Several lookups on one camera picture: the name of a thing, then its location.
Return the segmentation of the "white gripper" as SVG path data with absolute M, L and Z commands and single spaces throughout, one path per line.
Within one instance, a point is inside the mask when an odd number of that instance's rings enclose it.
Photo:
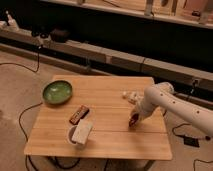
M 145 101 L 145 100 L 138 101 L 135 104 L 135 107 L 133 108 L 133 110 L 131 111 L 130 118 L 134 114 L 139 114 L 139 120 L 135 124 L 137 124 L 138 122 L 146 119 L 151 114 L 150 104 L 147 101 Z

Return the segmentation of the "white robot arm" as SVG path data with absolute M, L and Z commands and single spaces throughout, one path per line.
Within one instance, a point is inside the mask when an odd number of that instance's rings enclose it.
M 136 102 L 131 112 L 129 126 L 150 117 L 157 107 L 171 111 L 209 137 L 213 137 L 213 110 L 175 97 L 174 88 L 168 82 L 154 84 L 144 90 L 143 98 Z

